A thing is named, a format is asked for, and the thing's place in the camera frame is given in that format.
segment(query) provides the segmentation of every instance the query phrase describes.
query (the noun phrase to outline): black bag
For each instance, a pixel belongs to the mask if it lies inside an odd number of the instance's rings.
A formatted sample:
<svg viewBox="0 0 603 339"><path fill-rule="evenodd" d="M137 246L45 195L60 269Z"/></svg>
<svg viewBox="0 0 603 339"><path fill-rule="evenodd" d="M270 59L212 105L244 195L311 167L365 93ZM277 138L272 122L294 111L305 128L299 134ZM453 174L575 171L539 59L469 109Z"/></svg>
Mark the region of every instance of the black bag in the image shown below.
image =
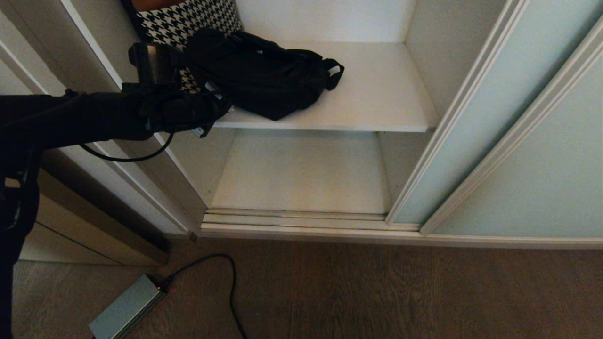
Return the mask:
<svg viewBox="0 0 603 339"><path fill-rule="evenodd" d="M226 37L211 28L198 30L185 48L195 81L212 80L242 109L278 120L316 102L334 89L344 67L303 49L283 49L243 31ZM339 66L339 72L329 70Z"/></svg>

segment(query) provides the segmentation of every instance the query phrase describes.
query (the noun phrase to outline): backpack strap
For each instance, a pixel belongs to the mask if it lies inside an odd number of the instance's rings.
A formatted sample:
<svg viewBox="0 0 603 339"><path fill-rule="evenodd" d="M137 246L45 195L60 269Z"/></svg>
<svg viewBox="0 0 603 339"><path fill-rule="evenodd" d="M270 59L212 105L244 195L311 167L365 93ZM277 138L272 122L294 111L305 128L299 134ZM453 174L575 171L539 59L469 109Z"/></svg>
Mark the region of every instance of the backpack strap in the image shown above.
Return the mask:
<svg viewBox="0 0 603 339"><path fill-rule="evenodd" d="M339 80L341 79L341 76L343 75L343 71L346 68L342 64L338 63L337 60L335 60L335 59L324 59L323 60L323 68L326 71L328 71L336 66L339 66L339 72L334 73L329 77L329 81L327 81L327 86L324 87L328 90L332 90L335 87L337 87L337 84L339 84Z"/></svg>

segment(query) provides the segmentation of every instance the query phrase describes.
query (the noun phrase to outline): power cord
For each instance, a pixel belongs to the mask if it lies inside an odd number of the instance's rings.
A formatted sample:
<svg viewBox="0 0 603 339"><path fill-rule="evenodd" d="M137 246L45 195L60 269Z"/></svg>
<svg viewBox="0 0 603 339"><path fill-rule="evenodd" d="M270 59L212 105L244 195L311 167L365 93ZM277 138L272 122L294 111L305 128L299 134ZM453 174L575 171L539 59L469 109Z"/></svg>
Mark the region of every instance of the power cord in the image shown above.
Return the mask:
<svg viewBox="0 0 603 339"><path fill-rule="evenodd" d="M114 161L114 162L137 162L137 161L143 161L143 160L148 160L152 157L155 157L157 155L159 155L159 153L165 151L166 148L168 148L169 144L172 142L172 139L174 138L174 134L170 133L168 140L165 142L165 144L163 146L161 146L160 149L158 149L157 151L144 156L144 157L137 157L137 158L132 158L132 159L121 159L121 158L116 158L116 157L110 157L110 156L106 156L104 154L101 154L93 149L91 149L90 147L88 147L85 144L80 144L81 148L84 148L84 150L90 154L92 154L93 156L99 157L103 160L109 160L109 161Z"/></svg>
<svg viewBox="0 0 603 339"><path fill-rule="evenodd" d="M213 259L213 258L225 258L225 259L228 259L228 261L230 263L230 267L232 268L232 286L230 287L230 312L232 313L232 317L235 319L236 327L239 329L241 338L247 339L247 334L245 334L245 330L243 329L243 325L241 324L241 321L239 320L239 316L236 314L236 309L235 309L234 298L235 298L235 288L236 288L236 265L235 265L235 261L232 259L231 256L229 256L227 254L217 253L217 254L207 255L200 259L197 259L197 260L191 262L190 264L182 267L181 269L177 270L176 272L170 274L161 283L159 283L159 288L161 290L167 290L168 286L172 283L172 281L178 274L182 273L183 271L189 269L190 267L192 267L194 265L200 264L204 261L207 261L207 260Z"/></svg>

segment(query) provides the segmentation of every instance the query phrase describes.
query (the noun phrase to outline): closet shelf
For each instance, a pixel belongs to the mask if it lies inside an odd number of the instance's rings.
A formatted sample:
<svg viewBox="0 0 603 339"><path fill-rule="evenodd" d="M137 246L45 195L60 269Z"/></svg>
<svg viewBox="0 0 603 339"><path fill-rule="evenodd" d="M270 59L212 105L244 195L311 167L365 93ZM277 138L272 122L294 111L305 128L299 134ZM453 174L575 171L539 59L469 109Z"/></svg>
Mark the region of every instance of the closet shelf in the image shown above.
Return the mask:
<svg viewBox="0 0 603 339"><path fill-rule="evenodd" d="M439 117L403 43L279 42L284 48L310 49L346 67L336 89L272 121L234 107L215 127L276 130L425 132Z"/></svg>

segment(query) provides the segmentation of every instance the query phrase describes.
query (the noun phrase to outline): white shelf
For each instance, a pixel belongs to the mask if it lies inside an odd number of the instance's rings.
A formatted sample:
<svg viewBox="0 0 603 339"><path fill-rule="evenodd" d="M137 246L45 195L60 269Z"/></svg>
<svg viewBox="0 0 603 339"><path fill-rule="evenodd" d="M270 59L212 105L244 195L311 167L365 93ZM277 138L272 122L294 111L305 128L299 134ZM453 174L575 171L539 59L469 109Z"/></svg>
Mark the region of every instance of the white shelf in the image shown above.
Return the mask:
<svg viewBox="0 0 603 339"><path fill-rule="evenodd" d="M280 42L310 49L346 67L336 89L305 110L272 121L233 108L216 127L281 130L433 130L439 117L403 43Z"/></svg>
<svg viewBox="0 0 603 339"><path fill-rule="evenodd" d="M376 133L239 130L212 208L385 214Z"/></svg>

